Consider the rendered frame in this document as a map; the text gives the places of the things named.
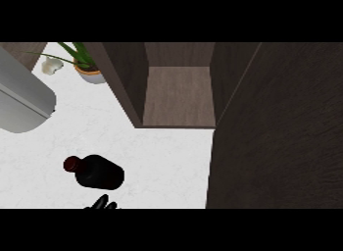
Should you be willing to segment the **dark wooden open cabinet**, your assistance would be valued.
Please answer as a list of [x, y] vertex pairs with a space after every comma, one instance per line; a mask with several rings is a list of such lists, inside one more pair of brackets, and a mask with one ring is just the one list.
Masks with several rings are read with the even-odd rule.
[[218, 126], [258, 42], [89, 42], [86, 47], [135, 127]]

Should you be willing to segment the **dark wine bottle red cap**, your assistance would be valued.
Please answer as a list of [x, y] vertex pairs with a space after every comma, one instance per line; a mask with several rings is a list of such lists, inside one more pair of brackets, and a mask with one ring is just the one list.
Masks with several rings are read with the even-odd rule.
[[116, 190], [125, 182], [125, 169], [101, 155], [86, 158], [70, 156], [64, 161], [64, 170], [76, 174], [85, 187]]

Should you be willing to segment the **small white ceramic figure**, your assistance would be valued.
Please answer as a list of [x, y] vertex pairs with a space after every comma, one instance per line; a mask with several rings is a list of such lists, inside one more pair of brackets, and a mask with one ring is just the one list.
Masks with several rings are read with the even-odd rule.
[[46, 58], [45, 62], [42, 63], [42, 72], [46, 75], [54, 75], [58, 70], [64, 67], [64, 63], [60, 59]]

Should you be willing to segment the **dark wooden cabinet door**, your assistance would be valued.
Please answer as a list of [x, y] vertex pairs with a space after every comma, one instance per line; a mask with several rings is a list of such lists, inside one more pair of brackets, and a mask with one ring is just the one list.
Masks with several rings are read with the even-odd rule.
[[262, 43], [215, 130], [210, 209], [343, 209], [343, 42]]

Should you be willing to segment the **pale grey rounded appliance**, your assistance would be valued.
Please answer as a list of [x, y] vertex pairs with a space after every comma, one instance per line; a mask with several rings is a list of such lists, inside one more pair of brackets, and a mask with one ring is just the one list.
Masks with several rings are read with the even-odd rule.
[[34, 130], [55, 106], [54, 90], [0, 46], [0, 128], [15, 133]]

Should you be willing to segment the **green plant in white pot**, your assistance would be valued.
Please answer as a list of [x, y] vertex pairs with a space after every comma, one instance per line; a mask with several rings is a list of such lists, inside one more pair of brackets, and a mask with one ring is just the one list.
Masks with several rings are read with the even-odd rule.
[[34, 54], [46, 58], [54, 58], [60, 59], [63, 63], [68, 63], [73, 65], [82, 79], [91, 83], [91, 84], [104, 84], [105, 83], [105, 78], [104, 78], [104, 73], [100, 69], [98, 63], [94, 59], [94, 56], [89, 53], [89, 49], [85, 45], [83, 42], [74, 42], [73, 46], [70, 46], [66, 42], [60, 42], [58, 45], [63, 47], [66, 52], [70, 54], [73, 57], [71, 60], [64, 59], [60, 56], [54, 56], [46, 53], [37, 53], [33, 51], [29, 51], [29, 54]]

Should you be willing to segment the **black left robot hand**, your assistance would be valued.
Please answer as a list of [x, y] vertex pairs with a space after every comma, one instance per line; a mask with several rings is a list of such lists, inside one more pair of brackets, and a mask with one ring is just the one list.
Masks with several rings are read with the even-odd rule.
[[105, 194], [97, 203], [92, 206], [92, 209], [116, 209], [117, 203], [114, 201], [108, 201], [108, 195]]

